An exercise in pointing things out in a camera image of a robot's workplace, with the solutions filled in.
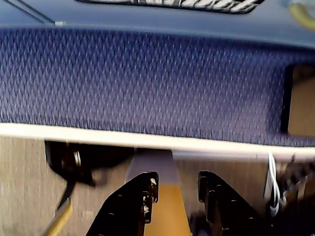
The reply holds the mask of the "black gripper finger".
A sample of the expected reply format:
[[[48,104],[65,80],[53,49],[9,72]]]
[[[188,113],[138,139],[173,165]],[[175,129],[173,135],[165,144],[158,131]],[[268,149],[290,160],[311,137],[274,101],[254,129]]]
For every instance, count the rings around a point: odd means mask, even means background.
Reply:
[[[214,236],[272,236],[272,227],[227,182],[213,172],[198,174],[198,198]]]
[[[141,173],[105,200],[86,235],[142,236],[157,202],[158,173]]]

